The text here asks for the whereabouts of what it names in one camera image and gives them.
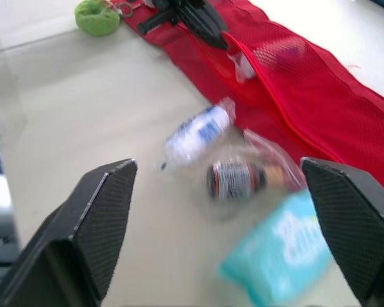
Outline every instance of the white table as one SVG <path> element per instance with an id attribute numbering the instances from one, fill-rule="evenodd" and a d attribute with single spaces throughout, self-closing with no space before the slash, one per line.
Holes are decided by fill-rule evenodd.
<path id="1" fill-rule="evenodd" d="M 140 169 L 127 236 L 104 306 L 249 305 L 216 266 L 281 195 L 266 193 L 257 208 L 213 223 L 201 210 L 203 196 L 158 174 L 165 137 L 208 102 L 162 51 L 125 25 L 105 38 L 80 33 L 72 16 L 77 2 L 0 6 L 0 144 L 22 243 L 83 173 L 134 157 Z M 366 0 L 255 4 L 384 95 L 384 9 Z M 296 305 L 329 301 L 357 305 L 335 265 Z"/>

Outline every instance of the red mesh bag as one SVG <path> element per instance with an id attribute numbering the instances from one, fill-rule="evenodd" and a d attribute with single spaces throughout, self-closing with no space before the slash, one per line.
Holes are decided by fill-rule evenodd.
<path id="1" fill-rule="evenodd" d="M 162 47 L 211 102 L 234 99 L 239 128 L 278 143 L 295 161 L 307 155 L 349 164 L 384 186 L 384 98 L 247 0 L 210 2 L 228 26 L 228 52 L 243 52 L 257 78 L 238 83 L 227 52 L 182 26 L 163 24 L 147 41 Z M 136 30 L 153 13 L 141 6 L 125 21 Z"/>

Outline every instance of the metal key ring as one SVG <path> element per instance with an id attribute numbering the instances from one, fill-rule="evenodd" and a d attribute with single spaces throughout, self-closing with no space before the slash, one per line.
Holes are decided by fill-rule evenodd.
<path id="1" fill-rule="evenodd" d="M 128 14 L 124 14 L 121 10 L 121 7 L 122 6 L 126 6 L 129 8 L 129 13 Z M 128 18 L 128 17 L 131 17 L 133 14 L 134 14 L 134 8 L 132 8 L 132 6 L 129 4 L 129 3 L 126 3 L 126 2 L 123 2 L 123 3 L 120 3 L 118 5 L 118 9 L 121 11 L 121 16 L 124 17 L 124 18 Z"/>

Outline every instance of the green ball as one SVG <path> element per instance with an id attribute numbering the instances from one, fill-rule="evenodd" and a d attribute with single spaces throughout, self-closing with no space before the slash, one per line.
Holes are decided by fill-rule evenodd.
<path id="1" fill-rule="evenodd" d="M 120 23 L 119 14 L 103 0 L 84 0 L 74 11 L 77 26 L 92 36 L 104 36 L 114 32 Z"/>

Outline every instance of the blue wipes package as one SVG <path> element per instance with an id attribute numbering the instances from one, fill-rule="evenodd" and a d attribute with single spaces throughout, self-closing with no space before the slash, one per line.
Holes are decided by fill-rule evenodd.
<path id="1" fill-rule="evenodd" d="M 220 272 L 244 287 L 258 307 L 299 298 L 332 255 L 308 190 L 288 196 L 224 259 Z"/>

